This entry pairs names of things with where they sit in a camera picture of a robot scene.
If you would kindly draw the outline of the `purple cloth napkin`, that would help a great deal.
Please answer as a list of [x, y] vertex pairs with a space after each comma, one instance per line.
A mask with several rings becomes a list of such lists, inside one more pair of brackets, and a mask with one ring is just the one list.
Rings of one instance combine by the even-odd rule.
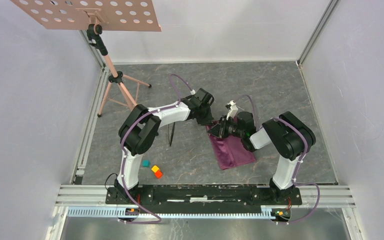
[[218, 138], [212, 134], [208, 134], [208, 136], [221, 170], [256, 162], [255, 155], [244, 148], [240, 138], [235, 136]]

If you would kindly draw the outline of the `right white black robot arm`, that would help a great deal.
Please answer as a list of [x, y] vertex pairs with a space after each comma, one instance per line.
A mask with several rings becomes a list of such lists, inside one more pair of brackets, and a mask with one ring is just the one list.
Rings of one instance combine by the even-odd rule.
[[267, 120], [258, 129], [251, 112], [241, 111], [235, 117], [222, 116], [207, 133], [216, 148], [229, 160], [235, 156], [250, 157], [253, 152], [273, 144], [279, 154], [275, 174], [269, 181], [268, 196], [282, 204], [295, 188], [298, 165], [316, 143], [312, 130], [289, 111]]

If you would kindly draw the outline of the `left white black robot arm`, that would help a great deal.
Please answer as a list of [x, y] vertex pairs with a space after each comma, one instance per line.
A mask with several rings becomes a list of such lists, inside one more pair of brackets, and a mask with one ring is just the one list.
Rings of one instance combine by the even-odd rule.
[[125, 204], [137, 198], [135, 187], [139, 183], [139, 168], [143, 154], [154, 143], [161, 127], [195, 119], [198, 125], [212, 123], [212, 94], [200, 88], [192, 95], [180, 98], [174, 103], [159, 107], [136, 105], [118, 131], [122, 147], [121, 166], [114, 181], [115, 192]]

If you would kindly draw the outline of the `silver fork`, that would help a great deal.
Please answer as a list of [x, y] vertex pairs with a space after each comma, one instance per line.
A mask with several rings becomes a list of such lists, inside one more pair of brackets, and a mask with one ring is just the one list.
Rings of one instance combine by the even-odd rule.
[[171, 130], [170, 130], [170, 125], [168, 124], [166, 126], [166, 129], [167, 129], [167, 143], [169, 146], [172, 145], [172, 140], [171, 140]]

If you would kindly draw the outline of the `yellow cube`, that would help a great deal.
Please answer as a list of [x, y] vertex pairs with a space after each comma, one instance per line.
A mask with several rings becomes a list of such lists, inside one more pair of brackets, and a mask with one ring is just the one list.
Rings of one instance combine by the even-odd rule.
[[154, 173], [156, 173], [157, 171], [160, 170], [160, 168], [159, 168], [158, 166], [154, 165], [154, 166], [151, 168], [151, 170], [152, 170]]

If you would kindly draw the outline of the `orange cube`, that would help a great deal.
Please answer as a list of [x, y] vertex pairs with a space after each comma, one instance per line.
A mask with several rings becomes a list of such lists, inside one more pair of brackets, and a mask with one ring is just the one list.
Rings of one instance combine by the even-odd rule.
[[157, 179], [160, 179], [163, 176], [163, 173], [160, 170], [154, 172], [154, 175]]

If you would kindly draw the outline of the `teal cube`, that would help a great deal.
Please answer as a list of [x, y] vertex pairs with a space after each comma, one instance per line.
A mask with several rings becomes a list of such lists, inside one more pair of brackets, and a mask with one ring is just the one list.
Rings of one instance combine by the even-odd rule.
[[150, 163], [149, 160], [144, 160], [144, 161], [142, 162], [142, 166], [143, 166], [144, 168], [149, 168], [150, 165], [151, 165], [151, 163]]

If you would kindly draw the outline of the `pink music stand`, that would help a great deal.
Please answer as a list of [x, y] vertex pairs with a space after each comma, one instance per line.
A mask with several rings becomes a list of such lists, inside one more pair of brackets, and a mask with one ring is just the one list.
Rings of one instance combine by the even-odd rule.
[[101, 37], [104, 31], [161, 32], [155, 8], [151, 0], [15, 0], [13, 3], [48, 30], [85, 31], [88, 44], [95, 48], [108, 66], [111, 75], [98, 117], [110, 100], [112, 85], [117, 85], [125, 102], [132, 110], [137, 105], [123, 83], [123, 79], [151, 88], [151, 84], [125, 75], [115, 69], [108, 49]]

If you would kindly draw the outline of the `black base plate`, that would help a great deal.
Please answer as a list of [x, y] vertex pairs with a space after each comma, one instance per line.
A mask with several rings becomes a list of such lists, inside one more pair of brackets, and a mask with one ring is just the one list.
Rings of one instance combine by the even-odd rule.
[[300, 190], [280, 201], [269, 196], [269, 185], [209, 184], [169, 185], [143, 184], [129, 190], [124, 199], [109, 187], [105, 202], [108, 205], [140, 204], [147, 210], [160, 214], [253, 214], [262, 206], [300, 206]]

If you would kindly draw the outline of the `aluminium frame rail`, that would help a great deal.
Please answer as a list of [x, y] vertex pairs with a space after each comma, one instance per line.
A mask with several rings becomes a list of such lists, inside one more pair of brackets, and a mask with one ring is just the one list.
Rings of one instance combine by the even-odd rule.
[[361, 240], [350, 188], [301, 186], [282, 201], [257, 184], [62, 185], [46, 239]]

